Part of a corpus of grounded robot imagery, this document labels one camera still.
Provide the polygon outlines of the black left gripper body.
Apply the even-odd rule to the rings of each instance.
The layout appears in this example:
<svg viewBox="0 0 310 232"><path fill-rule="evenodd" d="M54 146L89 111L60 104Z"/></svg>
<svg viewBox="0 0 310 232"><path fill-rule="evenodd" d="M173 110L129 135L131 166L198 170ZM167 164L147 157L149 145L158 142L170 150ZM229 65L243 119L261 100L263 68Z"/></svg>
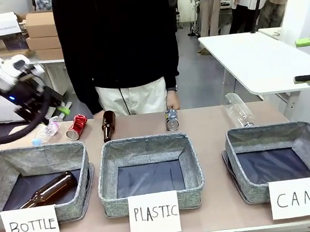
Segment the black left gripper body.
<svg viewBox="0 0 310 232"><path fill-rule="evenodd" d="M16 105L15 113L25 121L33 121L44 104L44 90L48 89L42 80L41 66L23 67L12 82L0 77L0 96Z"/></svg>

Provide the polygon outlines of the person's left hand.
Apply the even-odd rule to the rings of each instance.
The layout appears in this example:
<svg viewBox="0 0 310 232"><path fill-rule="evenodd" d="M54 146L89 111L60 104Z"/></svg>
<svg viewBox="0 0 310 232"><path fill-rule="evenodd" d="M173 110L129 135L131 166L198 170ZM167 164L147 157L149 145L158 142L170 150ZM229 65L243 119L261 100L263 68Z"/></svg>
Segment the person's left hand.
<svg viewBox="0 0 310 232"><path fill-rule="evenodd" d="M180 110L180 101L177 91L167 91L166 103L168 109Z"/></svg>

